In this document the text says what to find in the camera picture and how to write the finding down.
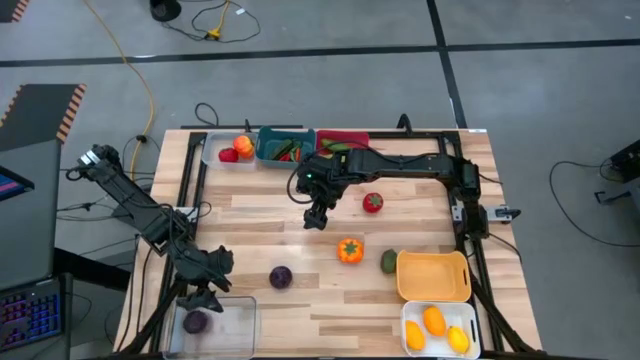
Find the gray desk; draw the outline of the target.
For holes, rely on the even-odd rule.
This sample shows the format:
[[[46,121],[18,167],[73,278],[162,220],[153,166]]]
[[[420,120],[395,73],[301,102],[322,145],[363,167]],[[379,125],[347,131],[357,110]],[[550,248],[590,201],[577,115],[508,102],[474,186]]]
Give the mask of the gray desk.
[[[5,290],[52,272],[60,144],[51,140],[2,151],[0,166],[35,185],[0,201],[0,290]]]

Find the large hazard striped mat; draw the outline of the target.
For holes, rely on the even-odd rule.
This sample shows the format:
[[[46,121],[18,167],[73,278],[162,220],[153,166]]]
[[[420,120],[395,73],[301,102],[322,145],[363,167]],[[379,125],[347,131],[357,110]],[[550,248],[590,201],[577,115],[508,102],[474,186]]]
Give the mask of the large hazard striped mat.
[[[0,118],[0,151],[50,140],[64,144],[86,90],[85,84],[21,85]]]

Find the orange persimmon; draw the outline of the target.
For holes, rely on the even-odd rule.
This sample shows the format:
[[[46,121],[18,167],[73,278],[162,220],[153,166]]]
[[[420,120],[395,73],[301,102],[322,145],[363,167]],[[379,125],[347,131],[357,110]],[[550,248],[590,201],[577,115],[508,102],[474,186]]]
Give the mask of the orange persimmon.
[[[337,257],[343,263],[359,263],[364,257],[364,245],[357,239],[345,238],[337,246]]]

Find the yellow lemon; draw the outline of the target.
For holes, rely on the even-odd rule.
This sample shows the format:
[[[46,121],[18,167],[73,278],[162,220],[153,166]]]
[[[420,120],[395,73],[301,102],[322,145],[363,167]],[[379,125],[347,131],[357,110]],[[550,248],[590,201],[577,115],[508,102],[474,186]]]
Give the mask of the yellow lemon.
[[[465,354],[470,347],[470,341],[466,333],[457,326],[450,326],[447,329],[447,341],[449,347],[457,354]]]

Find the orange mango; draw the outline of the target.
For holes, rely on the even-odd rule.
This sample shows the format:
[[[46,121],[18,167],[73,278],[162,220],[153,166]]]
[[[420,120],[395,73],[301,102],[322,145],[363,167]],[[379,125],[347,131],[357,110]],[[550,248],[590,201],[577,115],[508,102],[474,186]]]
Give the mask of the orange mango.
[[[423,322],[431,335],[437,337],[445,335],[446,321],[438,307],[428,306],[423,312]]]

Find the large dark green cucumber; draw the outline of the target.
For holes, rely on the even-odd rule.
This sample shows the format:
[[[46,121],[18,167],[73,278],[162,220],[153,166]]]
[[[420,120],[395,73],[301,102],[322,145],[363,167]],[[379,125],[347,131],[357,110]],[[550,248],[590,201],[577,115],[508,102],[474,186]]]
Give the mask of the large dark green cucumber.
[[[292,153],[293,149],[292,139],[285,139],[279,143],[279,145],[272,151],[271,159],[274,161],[280,161],[279,158],[286,153]]]

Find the red tomato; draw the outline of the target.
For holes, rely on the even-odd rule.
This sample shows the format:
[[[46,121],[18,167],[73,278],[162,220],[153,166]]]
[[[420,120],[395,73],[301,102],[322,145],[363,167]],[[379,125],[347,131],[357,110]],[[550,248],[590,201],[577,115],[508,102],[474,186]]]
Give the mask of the red tomato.
[[[377,213],[383,206],[384,199],[377,192],[367,193],[362,201],[363,210],[367,213]]]

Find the backlit black keyboard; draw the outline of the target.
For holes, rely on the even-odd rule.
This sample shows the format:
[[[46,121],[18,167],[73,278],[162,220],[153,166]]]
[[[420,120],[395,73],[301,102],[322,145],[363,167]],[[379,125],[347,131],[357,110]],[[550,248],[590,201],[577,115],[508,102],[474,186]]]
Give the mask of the backlit black keyboard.
[[[62,334],[64,302],[59,280],[0,291],[0,353]]]

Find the orange red peach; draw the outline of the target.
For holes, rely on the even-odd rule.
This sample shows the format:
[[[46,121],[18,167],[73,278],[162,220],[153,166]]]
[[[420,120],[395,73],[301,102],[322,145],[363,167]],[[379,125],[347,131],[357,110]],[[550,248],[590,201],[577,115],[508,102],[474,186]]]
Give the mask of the orange red peach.
[[[255,154],[254,141],[247,135],[236,137],[233,141],[233,148],[243,159],[251,159]]]

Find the black round stand base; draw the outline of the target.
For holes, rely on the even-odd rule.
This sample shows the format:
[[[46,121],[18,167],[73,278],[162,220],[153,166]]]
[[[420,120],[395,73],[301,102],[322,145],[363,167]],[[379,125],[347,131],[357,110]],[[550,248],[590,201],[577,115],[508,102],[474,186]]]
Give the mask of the black round stand base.
[[[178,0],[149,0],[149,10],[154,20],[168,22],[180,15],[182,7]]]

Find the computer monitor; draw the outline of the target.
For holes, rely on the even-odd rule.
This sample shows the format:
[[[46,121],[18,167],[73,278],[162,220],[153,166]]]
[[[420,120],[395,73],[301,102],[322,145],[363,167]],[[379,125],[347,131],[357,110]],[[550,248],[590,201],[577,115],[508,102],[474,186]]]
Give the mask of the computer monitor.
[[[0,166],[0,201],[32,191],[35,185],[21,175]]]

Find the red plastic basket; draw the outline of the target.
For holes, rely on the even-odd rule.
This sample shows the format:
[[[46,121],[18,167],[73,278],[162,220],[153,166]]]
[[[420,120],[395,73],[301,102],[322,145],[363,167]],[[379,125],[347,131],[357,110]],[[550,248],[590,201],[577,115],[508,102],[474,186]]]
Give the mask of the red plastic basket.
[[[322,145],[321,140],[323,138],[330,138],[333,140],[348,143],[351,148],[364,148],[369,144],[369,135],[366,132],[349,132],[349,131],[334,131],[334,130],[319,130],[316,133],[316,149],[319,150],[321,155],[333,154],[326,151]]]

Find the black equipment case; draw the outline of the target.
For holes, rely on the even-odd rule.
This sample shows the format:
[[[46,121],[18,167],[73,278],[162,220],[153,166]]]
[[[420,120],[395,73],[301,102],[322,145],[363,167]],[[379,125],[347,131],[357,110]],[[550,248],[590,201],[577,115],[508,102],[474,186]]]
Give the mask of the black equipment case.
[[[616,172],[623,183],[640,177],[640,139],[612,155],[610,168]]]

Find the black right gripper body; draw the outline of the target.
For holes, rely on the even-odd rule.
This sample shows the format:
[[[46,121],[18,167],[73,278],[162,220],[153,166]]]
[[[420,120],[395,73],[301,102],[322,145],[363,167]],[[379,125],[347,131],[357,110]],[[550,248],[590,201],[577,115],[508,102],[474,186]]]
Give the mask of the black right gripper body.
[[[337,201],[343,196],[342,187],[312,187],[308,191],[308,195],[312,199],[312,205],[309,211],[312,213],[324,213],[328,209],[334,209]]]

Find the yellow plastic basket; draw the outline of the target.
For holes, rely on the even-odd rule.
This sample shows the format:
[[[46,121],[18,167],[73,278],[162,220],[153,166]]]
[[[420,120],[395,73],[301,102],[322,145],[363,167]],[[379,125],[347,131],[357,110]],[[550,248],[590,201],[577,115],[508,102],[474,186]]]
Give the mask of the yellow plastic basket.
[[[472,288],[466,257],[402,250],[396,260],[398,294],[407,301],[466,302]]]

